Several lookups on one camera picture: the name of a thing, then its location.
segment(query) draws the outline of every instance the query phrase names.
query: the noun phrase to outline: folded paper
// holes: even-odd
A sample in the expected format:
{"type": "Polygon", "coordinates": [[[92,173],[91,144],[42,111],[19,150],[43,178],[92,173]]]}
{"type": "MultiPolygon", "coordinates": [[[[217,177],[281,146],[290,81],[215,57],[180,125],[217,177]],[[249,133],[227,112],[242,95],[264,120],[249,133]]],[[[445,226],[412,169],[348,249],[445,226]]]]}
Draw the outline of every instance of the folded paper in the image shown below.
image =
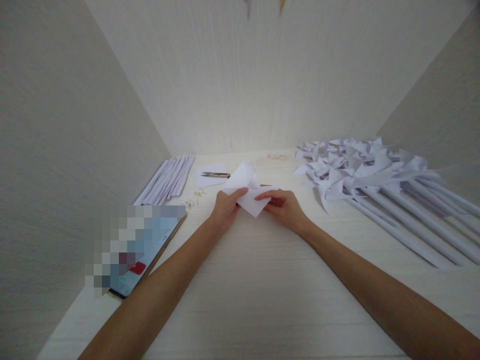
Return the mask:
{"type": "Polygon", "coordinates": [[[233,194],[237,189],[248,188],[248,192],[241,196],[237,203],[256,218],[269,203],[271,197],[263,200],[255,200],[255,198],[270,190],[278,190],[276,186],[260,186],[255,174],[255,169],[245,162],[234,171],[230,178],[223,185],[222,191],[228,195],[233,194]]]}

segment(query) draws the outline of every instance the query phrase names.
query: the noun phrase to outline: white table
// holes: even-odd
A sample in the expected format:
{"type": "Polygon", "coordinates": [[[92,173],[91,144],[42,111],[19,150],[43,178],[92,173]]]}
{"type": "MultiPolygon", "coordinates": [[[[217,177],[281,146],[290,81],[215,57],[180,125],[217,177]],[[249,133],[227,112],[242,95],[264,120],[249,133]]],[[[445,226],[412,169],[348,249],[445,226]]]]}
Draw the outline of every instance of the white table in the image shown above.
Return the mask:
{"type": "MultiPolygon", "coordinates": [[[[379,266],[480,336],[480,269],[440,271],[343,201],[328,215],[314,191],[293,176],[295,150],[197,156],[181,197],[195,206],[165,250],[172,255],[209,216],[221,185],[198,198],[195,169],[250,162],[263,184],[295,192],[305,213],[359,255],[379,266]]],[[[76,359],[119,306],[85,289],[46,343],[39,359],[76,359]]],[[[145,359],[302,358],[408,359],[319,256],[267,213],[241,210],[202,265],[145,359]]]]}

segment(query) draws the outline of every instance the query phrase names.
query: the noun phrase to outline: small paper piece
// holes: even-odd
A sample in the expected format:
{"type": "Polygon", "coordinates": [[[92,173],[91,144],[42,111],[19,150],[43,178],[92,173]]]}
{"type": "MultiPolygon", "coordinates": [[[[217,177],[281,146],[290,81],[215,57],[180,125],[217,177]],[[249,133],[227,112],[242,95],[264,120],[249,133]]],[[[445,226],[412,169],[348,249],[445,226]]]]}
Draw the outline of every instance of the small paper piece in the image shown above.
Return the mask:
{"type": "Polygon", "coordinates": [[[230,176],[223,186],[222,191],[228,195],[233,194],[237,189],[248,188],[248,192],[237,200],[242,208],[256,218],[269,203],[271,197],[257,201],[255,198],[270,190],[278,190],[277,186],[260,186],[255,174],[255,169],[245,162],[242,162],[235,172],[230,176]]]}
{"type": "Polygon", "coordinates": [[[227,182],[226,177],[210,177],[202,176],[202,173],[226,173],[227,167],[225,164],[213,164],[206,165],[196,169],[195,178],[196,178],[196,187],[198,189],[206,188],[213,185],[224,184],[227,182]]]}

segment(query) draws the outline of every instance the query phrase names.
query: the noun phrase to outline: scissors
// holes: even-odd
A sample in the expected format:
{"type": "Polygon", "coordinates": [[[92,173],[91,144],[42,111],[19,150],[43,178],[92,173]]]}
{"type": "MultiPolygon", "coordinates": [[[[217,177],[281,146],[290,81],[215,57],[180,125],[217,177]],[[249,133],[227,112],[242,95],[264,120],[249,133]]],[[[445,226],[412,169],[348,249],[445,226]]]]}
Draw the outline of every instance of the scissors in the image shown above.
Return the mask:
{"type": "Polygon", "coordinates": [[[230,177],[230,174],[228,172],[208,172],[208,171],[205,171],[205,172],[202,172],[201,173],[202,176],[205,176],[205,177],[210,177],[210,178],[229,178],[230,177]]]}

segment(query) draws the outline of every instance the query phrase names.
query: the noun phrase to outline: hand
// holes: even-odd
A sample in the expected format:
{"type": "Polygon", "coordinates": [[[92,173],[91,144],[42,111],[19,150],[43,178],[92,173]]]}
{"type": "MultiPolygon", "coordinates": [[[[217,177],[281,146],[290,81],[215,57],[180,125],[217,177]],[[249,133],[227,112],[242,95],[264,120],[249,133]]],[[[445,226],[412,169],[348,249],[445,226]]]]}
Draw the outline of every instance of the hand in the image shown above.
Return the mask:
{"type": "Polygon", "coordinates": [[[267,213],[272,214],[283,225],[299,234],[311,223],[300,207],[299,201],[292,191],[272,190],[258,195],[255,200],[271,198],[263,208],[267,213]]]}
{"type": "Polygon", "coordinates": [[[208,221],[219,229],[221,234],[227,231],[234,223],[237,212],[241,207],[237,204],[237,200],[248,191],[248,187],[243,187],[231,195],[227,195],[221,190],[216,195],[215,207],[213,208],[208,221]]]}

